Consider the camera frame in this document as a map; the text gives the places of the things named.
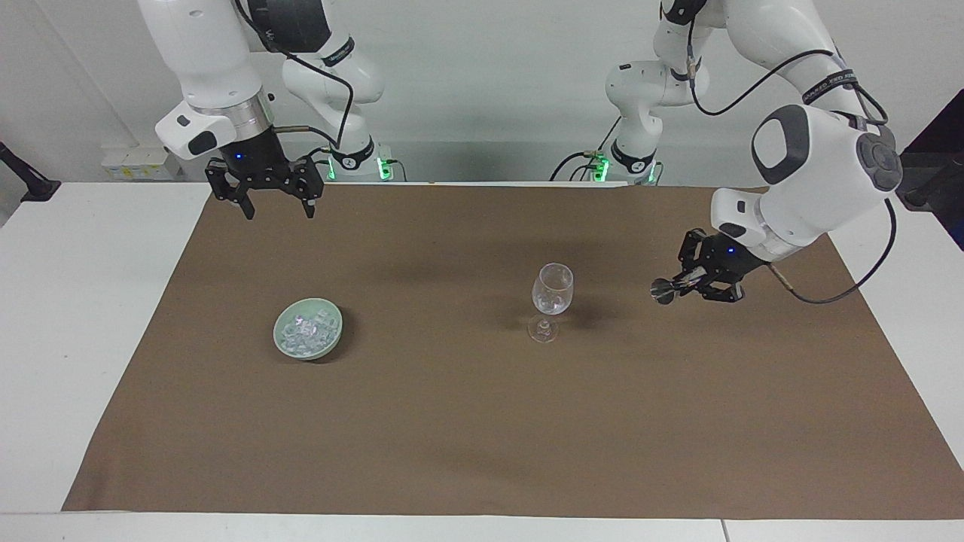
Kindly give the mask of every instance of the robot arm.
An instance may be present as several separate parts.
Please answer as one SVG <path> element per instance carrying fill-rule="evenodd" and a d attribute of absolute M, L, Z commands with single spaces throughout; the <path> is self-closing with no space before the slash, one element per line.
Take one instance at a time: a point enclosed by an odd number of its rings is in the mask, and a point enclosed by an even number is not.
<path fill-rule="evenodd" d="M 902 179 L 894 136 L 869 121 L 856 76 L 811 0 L 662 0 L 660 15 L 660 60 L 617 67 L 607 82 L 623 115 L 608 150 L 611 173 L 648 173 L 662 128 L 651 110 L 703 95 L 708 78 L 699 55 L 714 28 L 726 28 L 743 57 L 782 76 L 804 102 L 780 108 L 754 135 L 753 159 L 769 190 L 717 191 L 711 221 L 721 233 L 688 233 L 683 271 L 651 290 L 662 304 L 691 291 L 735 302 L 747 273 L 789 257 L 893 193 Z"/>
<path fill-rule="evenodd" d="M 336 1 L 249 0 L 248 4 L 254 24 L 272 37 L 265 46 L 272 50 L 279 45 L 301 61 L 285 61 L 281 76 L 288 91 L 318 113 L 321 130 L 335 137 L 334 178 L 379 180 L 379 145 L 354 106 L 378 101 L 385 80 L 357 50 Z M 341 78 L 351 90 L 305 64 Z"/>
<path fill-rule="evenodd" d="M 151 36 L 184 95 L 156 126 L 164 145 L 177 156 L 194 159 L 218 149 L 205 170 L 219 200 L 238 204 L 254 217 L 250 190 L 278 189 L 302 202 L 308 217 L 321 197 L 324 181 L 310 156 L 289 161 L 278 139 L 261 80 L 251 64 L 241 30 L 240 1 L 138 0 Z M 355 43 L 339 25 L 335 0 L 249 0 L 248 12 L 269 50 L 283 47 L 288 60 L 284 80 L 291 92 L 314 107 L 332 140 L 332 172 L 384 178 L 377 145 L 353 103 L 382 95 L 384 82 L 354 51 Z M 326 77 L 317 70 L 326 70 Z M 344 78 L 334 75 L 338 71 Z"/>

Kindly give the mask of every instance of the brown paper mat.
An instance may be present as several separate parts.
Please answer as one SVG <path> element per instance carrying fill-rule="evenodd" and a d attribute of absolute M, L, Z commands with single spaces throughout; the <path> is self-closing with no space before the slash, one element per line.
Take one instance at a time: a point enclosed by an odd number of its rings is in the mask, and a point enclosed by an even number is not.
<path fill-rule="evenodd" d="M 259 193 L 253 222 L 209 203 L 64 510 L 964 518 L 859 295 L 805 306 L 761 270 L 737 305 L 648 298 L 710 195 L 330 186 L 313 221 Z M 549 261 L 576 296 L 542 345 L 524 325 Z M 783 268 L 852 285 L 826 239 Z M 287 361 L 272 324 L 315 296 L 341 344 Z"/>

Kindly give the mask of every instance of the table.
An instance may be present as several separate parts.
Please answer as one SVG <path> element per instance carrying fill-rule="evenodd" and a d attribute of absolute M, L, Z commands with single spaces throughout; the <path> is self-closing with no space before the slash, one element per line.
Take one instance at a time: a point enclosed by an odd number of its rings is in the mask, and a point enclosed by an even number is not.
<path fill-rule="evenodd" d="M 782 540 L 964 539 L 964 522 L 55 514 L 207 195 L 206 185 L 194 183 L 69 184 L 50 203 L 23 205 L 0 229 L 0 510 L 8 512 L 0 515 L 0 538 L 209 532 L 223 539 L 244 533 L 295 540 L 324 532 L 339 540 L 415 540 L 458 532 L 468 540 L 751 542 L 774 539 L 773 533 Z M 953 331 L 964 316 L 964 255 L 933 217 L 902 208 L 898 217 L 892 258 L 863 293 L 964 464 L 964 393 L 958 390 L 964 364 L 960 345 L 952 343 L 960 341 Z M 879 256 L 886 231 L 881 207 L 832 235 L 854 276 Z M 921 287 L 924 273 L 939 273 L 940 280 Z"/>

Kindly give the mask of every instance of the green bowl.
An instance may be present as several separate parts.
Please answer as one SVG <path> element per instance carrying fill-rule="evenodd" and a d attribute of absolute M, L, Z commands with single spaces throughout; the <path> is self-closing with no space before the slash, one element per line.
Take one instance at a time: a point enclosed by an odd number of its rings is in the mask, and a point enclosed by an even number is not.
<path fill-rule="evenodd" d="M 284 329 L 284 326 L 287 325 L 288 322 L 294 320 L 295 316 L 301 315 L 311 318 L 318 314 L 318 312 L 321 310 L 325 310 L 325 312 L 328 312 L 335 317 L 335 320 L 337 320 L 337 332 L 335 333 L 335 340 L 324 345 L 321 350 L 316 352 L 308 352 L 303 356 L 295 356 L 285 352 L 281 348 L 281 345 L 284 343 L 284 335 L 281 333 L 281 331 Z M 338 310 L 338 307 L 336 307 L 334 303 L 328 301 L 327 299 L 303 299 L 285 309 L 284 312 L 278 316 L 278 319 L 275 320 L 275 346 L 282 354 L 288 356 L 289 358 L 294 358 L 295 360 L 302 362 L 314 361 L 324 357 L 326 354 L 335 349 L 335 347 L 338 345 L 338 340 L 341 339 L 342 325 L 343 322 L 341 319 L 341 311 Z"/>

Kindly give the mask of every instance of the bowl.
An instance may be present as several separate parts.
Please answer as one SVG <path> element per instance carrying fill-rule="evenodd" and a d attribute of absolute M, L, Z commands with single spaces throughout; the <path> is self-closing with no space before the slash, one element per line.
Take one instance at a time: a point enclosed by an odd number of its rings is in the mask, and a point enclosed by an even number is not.
<path fill-rule="evenodd" d="M 314 318 L 317 314 L 319 314 L 319 312 L 325 312 L 326 314 L 328 314 L 329 316 L 332 316 L 335 319 L 335 338 L 332 340 L 323 342 L 320 349 L 318 349 L 317 351 L 309 351 L 308 353 L 300 354 L 300 355 L 285 351 L 285 349 L 283 348 L 284 326 L 286 326 L 290 322 L 293 322 L 295 317 L 299 315 L 306 318 Z M 282 354 L 284 354 L 285 356 L 288 356 L 289 358 L 293 358 L 295 360 L 299 360 L 302 362 L 311 362 L 314 360 L 318 360 L 323 358 L 326 354 L 328 354 L 332 350 L 334 350 L 335 347 L 338 345 L 338 340 L 341 339 L 342 326 L 343 326 L 343 321 L 341 318 L 341 311 L 338 310 L 338 307 L 334 303 L 332 303 L 331 301 L 328 301 L 327 299 L 320 299 L 320 298 L 303 299 L 297 303 L 291 304 L 291 306 L 285 309 L 278 316 L 278 319 L 275 320 L 275 332 L 274 332 L 275 346 Z"/>

